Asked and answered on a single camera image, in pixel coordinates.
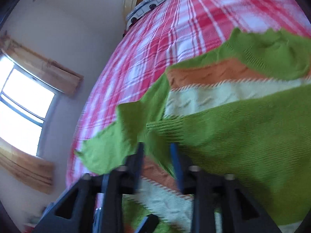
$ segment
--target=white toy car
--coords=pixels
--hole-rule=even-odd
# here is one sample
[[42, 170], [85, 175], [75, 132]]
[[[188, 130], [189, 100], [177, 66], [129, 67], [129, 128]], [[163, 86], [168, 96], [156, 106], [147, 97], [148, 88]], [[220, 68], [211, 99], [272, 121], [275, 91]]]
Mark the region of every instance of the white toy car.
[[139, 7], [137, 10], [134, 9], [134, 11], [132, 11], [127, 16], [129, 20], [126, 24], [126, 30], [129, 30], [130, 26], [135, 24], [138, 21], [138, 19], [142, 18], [149, 11], [155, 9], [157, 6], [159, 6], [164, 1], [166, 0], [151, 0], [145, 3], [143, 6]]

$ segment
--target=window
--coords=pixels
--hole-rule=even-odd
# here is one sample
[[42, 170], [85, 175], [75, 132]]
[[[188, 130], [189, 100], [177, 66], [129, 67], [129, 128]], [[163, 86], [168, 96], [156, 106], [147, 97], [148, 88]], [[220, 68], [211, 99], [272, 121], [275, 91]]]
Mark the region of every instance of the window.
[[0, 137], [31, 155], [38, 144], [56, 90], [0, 57]]

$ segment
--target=screw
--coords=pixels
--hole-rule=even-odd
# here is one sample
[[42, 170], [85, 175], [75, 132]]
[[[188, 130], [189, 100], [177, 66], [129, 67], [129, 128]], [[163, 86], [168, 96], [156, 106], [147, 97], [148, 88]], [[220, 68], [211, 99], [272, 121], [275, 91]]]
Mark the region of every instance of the screw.
[[226, 180], [235, 180], [235, 176], [232, 173], [225, 174]]
[[83, 180], [91, 180], [91, 175], [89, 173], [86, 173], [85, 175], [82, 176]]
[[201, 168], [199, 166], [189, 166], [189, 170], [192, 172], [198, 172]]
[[128, 170], [128, 167], [127, 166], [119, 166], [117, 168], [117, 171], [119, 172], [126, 172]]

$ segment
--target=glass pane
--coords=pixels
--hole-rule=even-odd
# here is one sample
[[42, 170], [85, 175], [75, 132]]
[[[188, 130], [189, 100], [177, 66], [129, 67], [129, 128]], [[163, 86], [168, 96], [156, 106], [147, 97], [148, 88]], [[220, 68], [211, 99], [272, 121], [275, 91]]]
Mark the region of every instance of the glass pane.
[[3, 92], [24, 108], [43, 118], [55, 95], [16, 69], [8, 78]]
[[0, 91], [2, 90], [7, 77], [13, 69], [14, 62], [8, 59], [6, 56], [0, 58]]
[[0, 102], [0, 137], [31, 155], [37, 154], [42, 128]]
[[29, 112], [27, 112], [26, 110], [24, 110], [23, 108], [21, 108], [20, 106], [18, 106], [17, 104], [15, 104], [14, 102], [12, 102], [9, 98], [7, 98], [5, 95], [1, 94], [2, 99], [4, 99], [7, 103], [9, 103], [10, 105], [12, 105], [14, 108], [16, 108], [17, 110], [19, 110], [20, 112], [22, 112], [23, 114], [25, 114], [26, 116], [32, 118], [33, 120], [37, 121], [38, 123], [43, 123], [44, 121], [41, 120], [40, 118], [34, 116], [33, 114], [30, 114]]

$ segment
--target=light green stripe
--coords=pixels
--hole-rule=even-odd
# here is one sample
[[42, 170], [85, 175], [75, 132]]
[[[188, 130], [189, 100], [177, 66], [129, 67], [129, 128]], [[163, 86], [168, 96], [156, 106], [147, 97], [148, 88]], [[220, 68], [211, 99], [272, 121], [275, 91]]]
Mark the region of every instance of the light green stripe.
[[142, 179], [137, 194], [129, 196], [150, 209], [153, 214], [164, 218], [184, 232], [190, 232], [192, 219], [192, 201], [159, 186], [156, 182]]
[[187, 86], [169, 92], [164, 118], [187, 116], [227, 103], [257, 99], [310, 83], [310, 78], [301, 78], [290, 81], [274, 79], [239, 82], [224, 81], [214, 87]]
[[[129, 198], [124, 197], [122, 201], [124, 222], [130, 224], [131, 227], [136, 230], [143, 218], [152, 212], [149, 209], [146, 209], [143, 205], [130, 200]], [[165, 222], [160, 218], [160, 222], [154, 231], [154, 233], [181, 233], [173, 225]]]

